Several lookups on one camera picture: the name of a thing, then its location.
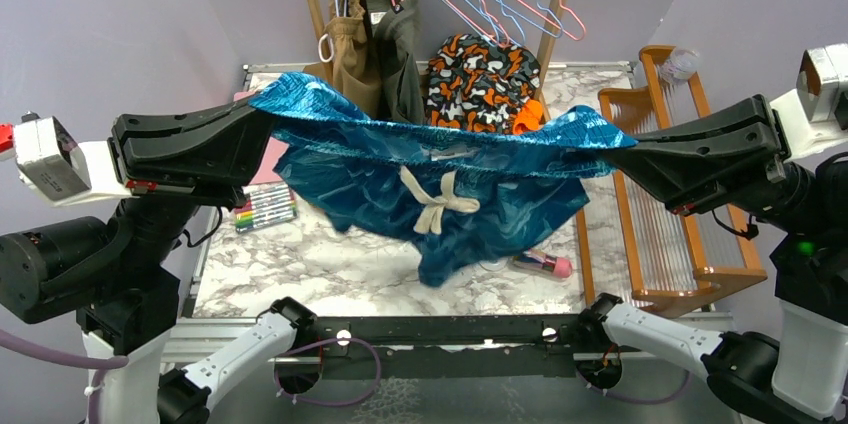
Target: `colored marker pack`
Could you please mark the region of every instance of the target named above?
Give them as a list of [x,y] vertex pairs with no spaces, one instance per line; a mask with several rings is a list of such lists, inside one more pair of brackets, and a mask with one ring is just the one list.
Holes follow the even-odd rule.
[[235,211],[236,232],[264,229],[297,218],[294,192],[280,183],[247,195],[247,204]]

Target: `white marble surface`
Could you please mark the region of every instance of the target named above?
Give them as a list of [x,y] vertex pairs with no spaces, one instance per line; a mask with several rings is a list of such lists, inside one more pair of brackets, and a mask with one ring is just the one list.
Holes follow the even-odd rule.
[[[251,88],[273,80],[254,79]],[[544,92],[552,116],[576,104],[597,108],[604,87],[629,88],[624,70],[551,71]],[[584,181],[597,292],[630,293],[624,245],[610,177]],[[568,279],[505,267],[470,266],[439,289],[418,282],[418,252],[409,244],[353,229],[336,233],[301,202],[292,223],[236,234],[230,216],[211,240],[194,317],[255,316],[292,296],[325,316],[475,315],[579,312],[583,284],[574,220],[540,249],[572,261]]]

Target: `camouflage shorts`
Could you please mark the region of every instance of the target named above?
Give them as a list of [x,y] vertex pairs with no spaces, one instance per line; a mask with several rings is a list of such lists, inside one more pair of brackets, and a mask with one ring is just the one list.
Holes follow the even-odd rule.
[[539,87],[539,63],[527,49],[500,48],[476,35],[445,41],[430,59],[425,112],[430,125],[512,134],[515,116]]

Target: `red connector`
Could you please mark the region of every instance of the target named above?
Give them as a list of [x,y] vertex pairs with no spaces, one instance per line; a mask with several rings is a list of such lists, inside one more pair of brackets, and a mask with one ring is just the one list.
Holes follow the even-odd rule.
[[11,124],[0,124],[0,154],[15,148]]

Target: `pink paper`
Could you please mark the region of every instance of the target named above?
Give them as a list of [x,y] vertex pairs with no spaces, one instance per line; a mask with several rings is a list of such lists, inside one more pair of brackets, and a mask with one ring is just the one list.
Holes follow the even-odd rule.
[[[243,99],[251,94],[253,94],[253,92],[237,92],[233,99]],[[250,184],[268,184],[269,182],[282,181],[280,176],[274,172],[274,166],[277,165],[277,161],[280,160],[280,156],[286,152],[288,147],[288,144],[280,142],[272,137],[271,141],[268,143],[268,147],[265,149],[265,155],[262,156],[262,164],[259,165],[259,172],[256,173],[256,176],[252,181],[250,181]]]

